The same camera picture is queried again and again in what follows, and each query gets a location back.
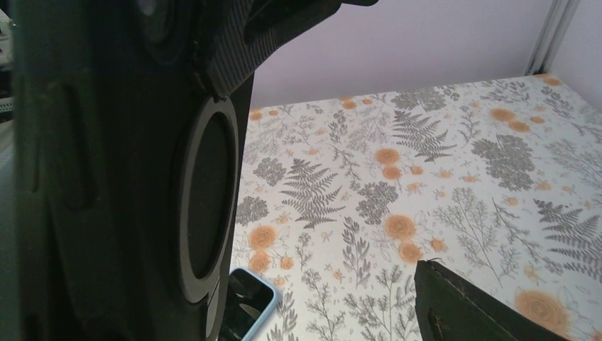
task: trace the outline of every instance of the white wall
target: white wall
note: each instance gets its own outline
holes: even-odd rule
[[[380,0],[368,8],[343,5],[259,67],[251,106],[521,75],[551,3]]]
[[[550,72],[602,112],[602,1],[579,2]]]

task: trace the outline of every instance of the black plastic object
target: black plastic object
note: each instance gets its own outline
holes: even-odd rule
[[[435,261],[419,261],[414,281],[424,341],[567,341]]]
[[[215,340],[253,72],[340,5],[13,3],[22,340]]]

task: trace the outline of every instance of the light blue phone case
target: light blue phone case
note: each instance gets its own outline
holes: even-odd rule
[[[270,317],[270,315],[272,315],[274,310],[276,310],[276,307],[278,306],[278,302],[280,302],[280,294],[278,292],[278,289],[272,283],[266,281],[265,279],[261,278],[260,276],[258,276],[256,274],[254,274],[254,272],[252,272],[251,270],[249,270],[247,268],[244,268],[244,267],[234,268],[234,269],[230,270],[230,274],[232,274],[232,271],[239,270],[239,269],[250,274],[256,280],[260,281],[262,284],[267,286],[274,293],[274,296],[272,297],[272,300],[270,301],[270,303],[268,304],[266,309],[261,312],[261,315],[259,315],[259,318],[257,319],[257,321],[255,321],[255,323],[251,326],[251,329],[248,330],[245,337],[243,337],[243,339],[242,339],[242,341],[252,341],[253,336],[255,336],[255,334],[257,334],[257,332],[261,329],[261,327],[266,322],[266,320]]]

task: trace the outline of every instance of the table surface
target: table surface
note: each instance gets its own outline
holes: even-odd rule
[[[283,293],[258,340],[421,340],[418,259],[602,340],[602,114],[552,76],[252,110],[232,266]]]

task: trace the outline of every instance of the smartphone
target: smartphone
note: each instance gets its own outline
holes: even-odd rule
[[[218,341],[249,341],[276,309],[276,287],[245,268],[230,272]]]

